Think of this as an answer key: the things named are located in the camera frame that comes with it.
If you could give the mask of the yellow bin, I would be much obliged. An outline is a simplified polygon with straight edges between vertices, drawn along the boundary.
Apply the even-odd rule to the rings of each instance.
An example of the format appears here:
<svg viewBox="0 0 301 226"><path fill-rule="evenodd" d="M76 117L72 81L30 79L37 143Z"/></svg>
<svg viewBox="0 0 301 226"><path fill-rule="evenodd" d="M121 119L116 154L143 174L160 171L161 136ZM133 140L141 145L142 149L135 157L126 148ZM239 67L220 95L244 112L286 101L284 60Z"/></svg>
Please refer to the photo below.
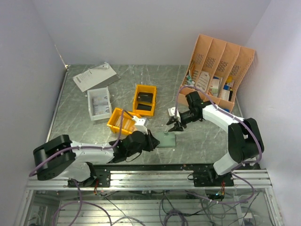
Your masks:
<svg viewBox="0 0 301 226"><path fill-rule="evenodd" d="M145 129L139 125L136 125L136 121L126 112L123 113L123 118L121 118L121 113L123 109L115 108L107 126L110 128L112 133L118 134L121 129L122 135L130 135L134 131L145 132Z"/></svg>
<svg viewBox="0 0 301 226"><path fill-rule="evenodd" d="M156 95L156 86L136 85L132 111L142 116L154 116Z"/></svg>

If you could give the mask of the black cards stack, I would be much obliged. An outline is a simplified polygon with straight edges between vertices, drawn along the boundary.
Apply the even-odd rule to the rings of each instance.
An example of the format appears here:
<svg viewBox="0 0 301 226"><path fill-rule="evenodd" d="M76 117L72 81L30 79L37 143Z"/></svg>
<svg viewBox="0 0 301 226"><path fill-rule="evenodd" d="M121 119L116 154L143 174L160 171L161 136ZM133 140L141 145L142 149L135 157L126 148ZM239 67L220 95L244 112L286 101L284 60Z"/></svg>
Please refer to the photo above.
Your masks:
<svg viewBox="0 0 301 226"><path fill-rule="evenodd" d="M137 96L137 110L151 111L153 94L147 92L139 92Z"/></svg>

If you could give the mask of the white bin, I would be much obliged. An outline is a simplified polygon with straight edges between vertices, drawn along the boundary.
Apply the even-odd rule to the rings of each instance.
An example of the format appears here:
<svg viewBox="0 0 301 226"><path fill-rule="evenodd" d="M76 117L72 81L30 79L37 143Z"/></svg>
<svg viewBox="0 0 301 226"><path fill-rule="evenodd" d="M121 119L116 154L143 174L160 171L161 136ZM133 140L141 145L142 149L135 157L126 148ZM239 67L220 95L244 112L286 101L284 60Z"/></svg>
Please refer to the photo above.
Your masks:
<svg viewBox="0 0 301 226"><path fill-rule="evenodd" d="M108 87L87 91L88 112L91 121L109 119L112 115Z"/></svg>

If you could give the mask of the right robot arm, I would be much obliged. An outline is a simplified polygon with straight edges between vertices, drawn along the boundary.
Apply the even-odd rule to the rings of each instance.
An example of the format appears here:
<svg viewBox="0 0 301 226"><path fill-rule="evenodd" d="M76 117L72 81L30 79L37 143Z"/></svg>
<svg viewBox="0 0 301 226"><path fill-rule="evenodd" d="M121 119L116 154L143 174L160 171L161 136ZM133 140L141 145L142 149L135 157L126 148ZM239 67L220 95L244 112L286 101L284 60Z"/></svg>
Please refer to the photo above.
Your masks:
<svg viewBox="0 0 301 226"><path fill-rule="evenodd" d="M224 181L225 174L245 163L257 163L261 160L264 145L255 119L234 116L213 101L203 101L197 91L187 94L186 101L189 109L185 112L179 112L176 106L168 109L167 125L174 125L170 132L183 131L187 124L205 120L228 134L227 153L213 164L213 171L207 175L210 185L218 186Z"/></svg>

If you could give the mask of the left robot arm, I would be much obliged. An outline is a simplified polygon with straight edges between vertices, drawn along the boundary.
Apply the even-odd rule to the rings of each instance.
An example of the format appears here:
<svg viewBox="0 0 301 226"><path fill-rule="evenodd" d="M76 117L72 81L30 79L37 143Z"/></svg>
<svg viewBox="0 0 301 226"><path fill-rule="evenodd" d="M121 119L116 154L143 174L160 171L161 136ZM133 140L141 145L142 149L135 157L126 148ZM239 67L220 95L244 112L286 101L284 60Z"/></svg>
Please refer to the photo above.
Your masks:
<svg viewBox="0 0 301 226"><path fill-rule="evenodd" d="M37 176L40 181L61 176L91 187L97 177L95 165L123 162L136 153L151 152L159 144L149 130L134 131L124 139L102 145L83 144L60 135L33 150L36 167L29 176Z"/></svg>

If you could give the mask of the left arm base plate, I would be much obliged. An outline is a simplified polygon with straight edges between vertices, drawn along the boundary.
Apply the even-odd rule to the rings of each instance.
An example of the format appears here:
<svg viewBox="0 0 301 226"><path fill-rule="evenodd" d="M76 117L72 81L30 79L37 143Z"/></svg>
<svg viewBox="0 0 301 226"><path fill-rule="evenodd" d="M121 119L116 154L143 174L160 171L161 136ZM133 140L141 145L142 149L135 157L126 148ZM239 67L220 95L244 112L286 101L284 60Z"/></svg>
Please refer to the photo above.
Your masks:
<svg viewBox="0 0 301 226"><path fill-rule="evenodd" d="M77 185L82 187L109 187L111 183L111 172L107 167L87 163L89 174L85 180L77 180Z"/></svg>

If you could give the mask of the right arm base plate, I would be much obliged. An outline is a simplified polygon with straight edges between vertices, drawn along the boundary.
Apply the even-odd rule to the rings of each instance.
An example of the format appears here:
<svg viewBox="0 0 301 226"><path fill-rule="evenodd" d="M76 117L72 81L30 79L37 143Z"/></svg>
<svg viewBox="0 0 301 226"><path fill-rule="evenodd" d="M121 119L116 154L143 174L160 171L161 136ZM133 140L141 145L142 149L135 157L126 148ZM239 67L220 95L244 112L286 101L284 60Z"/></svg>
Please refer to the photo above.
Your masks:
<svg viewBox="0 0 301 226"><path fill-rule="evenodd" d="M226 173L218 175L213 167L213 164L192 164L188 165L188 170L192 170L187 177L192 180L195 187L220 187L222 184L225 186L233 186L234 182L232 175Z"/></svg>

